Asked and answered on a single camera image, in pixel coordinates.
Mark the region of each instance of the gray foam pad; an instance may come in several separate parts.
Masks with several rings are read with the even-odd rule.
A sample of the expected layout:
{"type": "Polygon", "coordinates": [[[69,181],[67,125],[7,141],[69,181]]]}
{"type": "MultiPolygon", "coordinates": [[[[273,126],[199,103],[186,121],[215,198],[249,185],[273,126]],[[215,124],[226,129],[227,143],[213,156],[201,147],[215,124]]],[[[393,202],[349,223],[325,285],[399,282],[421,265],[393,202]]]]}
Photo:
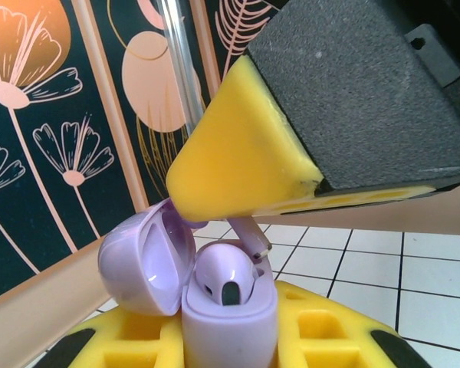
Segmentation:
{"type": "Polygon", "coordinates": [[[248,54],[326,192],[460,181],[460,115],[372,0],[291,0],[248,54]]]}

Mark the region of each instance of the floral wallpaper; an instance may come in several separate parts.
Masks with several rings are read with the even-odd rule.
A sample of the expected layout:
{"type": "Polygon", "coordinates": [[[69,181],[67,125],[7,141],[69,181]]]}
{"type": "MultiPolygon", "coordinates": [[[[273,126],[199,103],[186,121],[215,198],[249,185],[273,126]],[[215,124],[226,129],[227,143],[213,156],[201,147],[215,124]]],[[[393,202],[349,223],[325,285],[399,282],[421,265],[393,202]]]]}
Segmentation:
{"type": "Polygon", "coordinates": [[[71,2],[0,0],[0,297],[133,213],[71,2]]]}
{"type": "MultiPolygon", "coordinates": [[[[284,2],[179,0],[203,109],[284,2]]],[[[165,27],[156,0],[0,0],[0,300],[168,196],[189,118],[165,27]]]]}
{"type": "MultiPolygon", "coordinates": [[[[165,177],[188,123],[156,0],[90,2],[148,203],[168,196],[165,177]]],[[[202,105],[209,92],[189,1],[179,3],[202,105]]]]}

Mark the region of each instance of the purple earbud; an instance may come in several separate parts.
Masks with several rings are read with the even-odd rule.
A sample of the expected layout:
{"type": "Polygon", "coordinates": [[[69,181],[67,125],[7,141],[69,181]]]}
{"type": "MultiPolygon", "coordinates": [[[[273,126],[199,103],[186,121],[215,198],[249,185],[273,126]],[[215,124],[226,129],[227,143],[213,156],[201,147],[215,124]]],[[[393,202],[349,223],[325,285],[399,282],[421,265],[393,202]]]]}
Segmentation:
{"type": "Polygon", "coordinates": [[[252,260],[238,247],[216,243],[201,250],[195,265],[198,285],[220,305],[245,304],[259,277],[252,260]]]}

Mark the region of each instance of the case lid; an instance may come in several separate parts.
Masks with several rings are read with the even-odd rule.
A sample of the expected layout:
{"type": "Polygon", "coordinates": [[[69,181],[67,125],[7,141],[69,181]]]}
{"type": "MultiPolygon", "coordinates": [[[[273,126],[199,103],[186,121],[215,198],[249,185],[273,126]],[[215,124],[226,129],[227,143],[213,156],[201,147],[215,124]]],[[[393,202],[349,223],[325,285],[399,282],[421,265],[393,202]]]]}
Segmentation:
{"type": "Polygon", "coordinates": [[[170,199],[118,225],[100,246],[100,275],[127,310],[171,316],[194,267],[196,244],[190,224],[170,199]]]}

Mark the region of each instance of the earbud stem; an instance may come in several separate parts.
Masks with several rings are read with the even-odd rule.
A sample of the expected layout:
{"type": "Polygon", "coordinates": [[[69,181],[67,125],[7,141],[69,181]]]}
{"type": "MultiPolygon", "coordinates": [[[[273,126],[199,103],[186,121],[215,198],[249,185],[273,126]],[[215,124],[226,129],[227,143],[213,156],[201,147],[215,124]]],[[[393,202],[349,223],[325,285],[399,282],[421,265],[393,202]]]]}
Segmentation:
{"type": "Polygon", "coordinates": [[[264,257],[271,250],[271,243],[251,216],[229,218],[228,222],[254,259],[264,257]]]}

